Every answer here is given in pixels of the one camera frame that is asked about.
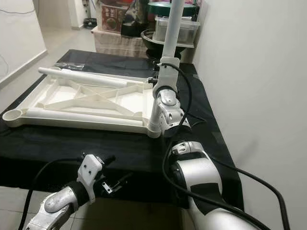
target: black bowl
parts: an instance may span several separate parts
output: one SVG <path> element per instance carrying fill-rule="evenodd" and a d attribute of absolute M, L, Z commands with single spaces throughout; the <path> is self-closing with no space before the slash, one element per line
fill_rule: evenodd
<path fill-rule="evenodd" d="M 163 44 L 155 43 L 153 41 L 153 34 L 154 30 L 149 29 L 149 30 L 144 30 L 141 33 L 141 38 L 145 44 L 145 46 L 148 48 L 146 51 L 146 55 L 149 58 L 153 59 L 158 59 L 162 57 L 162 52 L 163 52 Z M 175 50 L 175 57 L 181 59 L 181 52 L 185 49 L 185 47 L 180 47 L 177 46 Z"/>

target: black tablecloth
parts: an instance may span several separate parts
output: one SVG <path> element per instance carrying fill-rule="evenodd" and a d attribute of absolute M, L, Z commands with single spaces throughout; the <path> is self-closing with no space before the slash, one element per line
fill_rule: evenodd
<path fill-rule="evenodd" d="M 153 63 L 148 59 L 105 55 L 80 50 L 69 50 L 59 61 L 84 65 L 82 71 L 125 75 L 139 78 L 153 76 Z M 213 116 L 204 87 L 192 64 L 180 64 L 189 76 L 193 89 L 190 113 L 208 122 L 195 126 L 205 150 L 220 160 L 233 164 Z M 43 75 L 5 111 L 15 108 L 37 84 Z M 188 90 L 181 77 L 177 87 L 182 107 L 187 106 Z M 190 123 L 197 119 L 188 117 Z M 160 139 L 144 134 L 102 130 L 24 125 L 7 127 L 0 120 L 0 185 L 29 188 L 31 180 L 48 161 L 75 158 L 85 152 L 94 155 L 115 155 L 105 175 L 111 179 L 134 172 L 129 183 L 116 198 L 148 202 L 170 202 L 170 189 L 161 174 L 163 153 Z M 236 172 L 216 165 L 223 182 L 226 202 L 243 208 L 241 182 Z M 54 192 L 77 177 L 77 164 L 58 163 L 45 171 L 37 190 Z"/>

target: black wire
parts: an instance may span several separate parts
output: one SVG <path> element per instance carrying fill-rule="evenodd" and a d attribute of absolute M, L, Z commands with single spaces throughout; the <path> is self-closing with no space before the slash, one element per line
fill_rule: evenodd
<path fill-rule="evenodd" d="M 194 117 L 194 118 L 196 118 L 196 119 L 198 119 L 198 120 L 207 122 L 207 120 L 206 120 L 205 118 L 201 118 L 201 117 L 199 117 L 199 116 L 195 116 L 195 115 L 193 115 L 193 114 L 191 114 L 191 113 L 188 113 L 188 115 L 191 116 L 191 117 Z"/>
<path fill-rule="evenodd" d="M 2 9 L 0 9 L 0 11 L 5 12 L 5 13 L 27 14 L 27 13 L 32 13 L 32 12 L 34 12 L 35 9 L 33 9 L 33 10 L 31 10 L 31 11 L 28 11 L 28 12 L 10 12 L 10 11 L 2 10 Z"/>
<path fill-rule="evenodd" d="M 180 127 L 182 126 L 184 120 L 187 118 L 187 115 L 188 115 L 188 112 L 190 110 L 190 107 L 191 107 L 191 102 L 192 102 L 192 89 L 191 89 L 191 85 L 189 83 L 189 80 L 188 80 L 188 77 L 186 76 L 186 74 L 180 69 L 178 68 L 177 66 L 173 65 L 173 64 L 169 64 L 169 63 L 163 63 L 162 66 L 170 66 L 174 69 L 176 69 L 180 74 L 181 76 L 184 78 L 185 82 L 187 83 L 188 85 L 188 89 L 189 89 L 189 102 L 188 102 L 188 107 L 186 109 L 186 112 L 184 113 L 182 119 L 180 120 L 178 126 L 177 126 L 177 129 L 175 131 L 175 134 L 171 137 L 170 141 L 169 141 L 169 144 L 166 148 L 166 151 L 165 151 L 165 155 L 164 155 L 164 158 L 163 158 L 163 162 L 162 162 L 162 173 L 163 173 L 163 176 L 164 178 L 166 179 L 166 181 L 168 183 L 170 183 L 173 187 L 175 187 L 177 190 L 180 190 L 181 192 L 185 193 L 186 195 L 190 196 L 190 197 L 193 197 L 195 199 L 198 199 L 198 200 L 201 200 L 203 202 L 206 202 L 208 204 L 211 204 L 211 205 L 215 205 L 215 206 L 218 206 L 218 207 L 221 207 L 227 211 L 230 211 L 232 213 L 235 213 L 237 214 L 238 216 L 240 216 L 241 218 L 249 221 L 250 223 L 254 224 L 255 226 L 259 227 L 260 229 L 262 230 L 270 230 L 267 226 L 265 226 L 263 223 L 261 223 L 259 220 L 255 219 L 254 217 L 252 217 L 251 215 L 241 211 L 240 209 L 237 209 L 229 204 L 226 204 L 226 203 L 220 203 L 220 202 L 216 202 L 214 200 L 211 200 L 211 199 L 208 199 L 208 198 L 205 198 L 199 194 L 196 194 L 196 193 L 193 193 L 193 192 L 190 192 L 189 190 L 177 185 L 176 183 L 174 183 L 167 175 L 166 173 L 166 162 L 167 162 L 167 158 L 168 158 L 168 155 L 169 155 L 169 152 L 170 152 L 170 149 L 171 149 L 171 146 L 172 146 L 172 142 L 174 140 L 174 137 L 176 136 L 176 134 L 178 133 Z"/>
<path fill-rule="evenodd" d="M 41 170 L 37 173 L 37 175 L 35 176 L 34 180 L 32 181 L 32 184 L 31 184 L 31 187 L 28 191 L 28 194 L 27 194 L 27 198 L 25 199 L 25 203 L 24 203 L 24 211 L 23 211 L 23 215 L 22 215 L 22 218 L 21 218 L 21 221 L 20 221 L 20 224 L 19 224 L 19 228 L 18 230 L 23 230 L 24 228 L 24 223 L 25 223 L 25 219 L 27 217 L 27 213 L 28 213 L 28 209 L 29 209 L 29 205 L 30 205 L 30 200 L 31 200 L 31 196 L 32 196 L 32 193 L 35 189 L 35 185 L 37 183 L 37 180 L 40 176 L 40 174 L 51 164 L 54 164 L 56 162 L 60 162 L 60 161 L 81 161 L 81 158 L 67 158 L 67 159 L 58 159 L 58 160 L 54 160 L 54 161 L 50 161 L 48 162 L 47 164 L 45 164 Z"/>
<path fill-rule="evenodd" d="M 282 220 L 283 220 L 283 229 L 284 230 L 290 230 L 290 224 L 289 224 L 289 220 L 288 220 L 288 215 L 287 215 L 287 209 L 286 209 L 286 204 L 284 202 L 284 199 L 283 199 L 283 196 L 282 194 L 276 189 L 274 188 L 272 185 L 270 185 L 269 183 L 267 183 L 266 181 L 256 177 L 255 175 L 253 174 L 250 174 L 249 172 L 246 172 L 242 169 L 239 169 L 239 168 L 236 168 L 236 167 L 233 167 L 231 165 L 228 165 L 228 164 L 225 164 L 224 162 L 216 159 L 214 156 L 208 154 L 208 156 L 214 160 L 215 162 L 223 165 L 224 167 L 227 167 L 231 170 L 234 170 L 234 171 L 237 171 L 241 174 L 244 174 L 245 176 L 248 176 L 252 179 L 254 179 L 255 181 L 263 184 L 264 186 L 266 186 L 268 189 L 270 189 L 276 196 L 277 196 L 277 199 L 278 199 L 278 202 L 279 202 L 279 207 L 280 207 L 280 212 L 281 212 L 281 216 L 282 216 Z"/>
<path fill-rule="evenodd" d="M 191 128 L 193 128 L 194 126 L 201 124 L 201 123 L 207 123 L 207 121 L 197 121 L 193 125 L 191 125 Z"/>

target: white tube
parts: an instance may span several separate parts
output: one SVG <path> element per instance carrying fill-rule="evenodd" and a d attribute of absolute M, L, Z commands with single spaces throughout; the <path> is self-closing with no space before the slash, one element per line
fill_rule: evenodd
<path fill-rule="evenodd" d="M 85 81 L 87 84 L 92 84 L 92 85 L 107 85 L 115 88 L 123 88 L 127 86 L 127 83 L 122 80 L 112 80 L 110 78 L 104 78 L 103 76 L 89 74 L 89 73 L 81 73 L 72 70 L 61 71 L 56 69 L 39 67 L 38 72 L 44 74 L 56 75 L 70 80 Z"/>
<path fill-rule="evenodd" d="M 61 111 L 52 111 L 38 108 L 31 108 L 21 117 L 25 118 L 47 118 L 55 120 L 70 120 L 70 121 L 82 121 L 82 122 L 97 122 L 117 125 L 128 125 L 128 126 L 142 126 L 143 122 L 138 120 L 128 120 L 115 117 L 96 116 L 87 114 L 77 114 Z"/>
<path fill-rule="evenodd" d="M 172 0 L 162 53 L 163 57 L 173 58 L 175 55 L 183 8 L 184 0 Z"/>

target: tiled floor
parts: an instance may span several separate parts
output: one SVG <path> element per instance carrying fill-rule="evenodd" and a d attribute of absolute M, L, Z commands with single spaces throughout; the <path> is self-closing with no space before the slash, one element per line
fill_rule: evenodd
<path fill-rule="evenodd" d="M 34 191 L 26 223 L 37 213 L 50 193 Z M 27 190 L 0 187 L 0 230 L 16 230 L 21 220 Z M 82 206 L 62 230 L 178 230 L 180 211 L 172 205 L 97 199 Z"/>
<path fill-rule="evenodd" d="M 50 67 L 69 49 L 95 51 L 89 29 L 61 31 L 42 28 L 48 55 L 0 90 L 0 111 L 10 105 L 41 74 L 38 67 Z M 0 187 L 0 230 L 16 230 L 21 220 L 27 190 Z M 27 221 L 38 211 L 40 202 L 49 193 L 35 191 L 32 195 Z M 73 214 L 62 230 L 151 230 L 180 229 L 179 209 L 172 205 L 145 204 L 130 201 L 97 199 Z"/>

